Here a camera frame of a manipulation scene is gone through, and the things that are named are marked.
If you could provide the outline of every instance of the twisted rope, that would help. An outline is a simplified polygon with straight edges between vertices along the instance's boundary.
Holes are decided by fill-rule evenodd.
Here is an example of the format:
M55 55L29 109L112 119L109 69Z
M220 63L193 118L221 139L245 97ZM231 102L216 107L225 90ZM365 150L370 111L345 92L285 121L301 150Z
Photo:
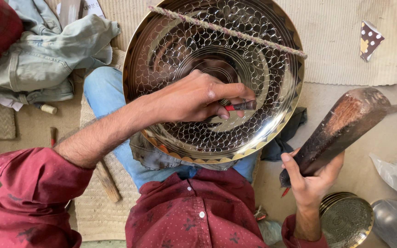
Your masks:
M157 7L157 6L148 6L148 8L152 12L166 15L166 16L172 18L172 19L180 19L183 22L199 25L199 26L202 26L204 28L209 28L211 30L219 31L219 32L231 35L231 36L235 36L235 37L238 37L238 38L241 38L241 39L245 39L245 40L257 43L257 44L262 44L264 46L267 46L267 47L270 47L270 48L275 48L275 49L278 49L278 50L280 50L282 52L285 52L285 53L288 53L288 54L294 54L294 55L300 56L300 57L302 57L304 59L307 59L307 54L305 54L304 52L302 52L300 50L296 50L296 49L293 49L293 48L290 48L290 47L286 47L286 46L277 44L275 42L269 42L267 40L263 40L263 39L260 39L260 38L257 38L257 37L253 37L253 36L238 32L238 31L230 30L230 29L227 29L227 28L219 26L219 25L214 25L212 23L208 23L208 22L205 22L205 21L202 21L202 20L198 20L198 19L186 16L186 15L183 15L183 14L172 12L170 10L167 10L167 9L164 9L164 8L160 8L160 7Z

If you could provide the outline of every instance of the stacked brass plate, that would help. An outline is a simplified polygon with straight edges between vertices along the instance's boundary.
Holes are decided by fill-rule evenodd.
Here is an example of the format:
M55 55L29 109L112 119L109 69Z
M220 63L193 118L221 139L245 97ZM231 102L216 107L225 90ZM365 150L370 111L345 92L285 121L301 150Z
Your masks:
M324 197L320 216L330 248L358 246L370 233L374 221L370 204L350 192L336 192Z
M295 26L272 0L164 0L158 6L302 50ZM231 113L229 120L211 116L142 131L161 151L201 164L240 159L272 140L292 116L304 76L304 60L296 55L156 13L149 13L131 38L124 68L127 103L193 69L255 92L257 110L245 111L244 118Z

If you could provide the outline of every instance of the man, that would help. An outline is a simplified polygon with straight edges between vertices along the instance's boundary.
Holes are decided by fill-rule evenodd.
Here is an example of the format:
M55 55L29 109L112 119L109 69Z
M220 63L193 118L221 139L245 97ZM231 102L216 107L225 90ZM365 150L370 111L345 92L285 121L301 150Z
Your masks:
M202 121L229 113L217 103L254 100L241 83L223 84L195 70L184 79L125 105L121 73L94 70L84 93L100 118L53 149L32 148L0 155L0 248L79 247L64 205L83 193L96 162L114 150L141 197L131 209L125 234L129 247L266 247L253 217L251 180L254 161L246 158L227 171L192 166L147 170L135 161L126 141L161 122ZM283 154L297 212L283 224L287 247L328 247L321 233L319 205L341 169L344 153L304 178L292 156Z

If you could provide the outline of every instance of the red shirt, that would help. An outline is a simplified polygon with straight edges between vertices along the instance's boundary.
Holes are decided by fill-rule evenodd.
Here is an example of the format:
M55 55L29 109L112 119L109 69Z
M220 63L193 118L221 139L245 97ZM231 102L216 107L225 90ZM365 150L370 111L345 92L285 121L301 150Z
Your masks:
M74 166L50 148L0 155L0 248L79 247L66 202L83 193L92 169ZM125 225L128 247L267 247L253 217L254 190L234 169L200 169L188 180L176 173L149 182ZM290 248L327 248L295 239L295 215L282 234Z

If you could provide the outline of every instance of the knee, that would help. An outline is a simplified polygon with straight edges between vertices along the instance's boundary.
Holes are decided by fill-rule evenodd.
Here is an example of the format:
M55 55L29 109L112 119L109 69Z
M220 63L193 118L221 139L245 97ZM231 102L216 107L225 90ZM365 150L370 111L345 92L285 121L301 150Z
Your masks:
M93 70L84 81L85 96L109 87L122 87L122 72L114 67L102 66Z

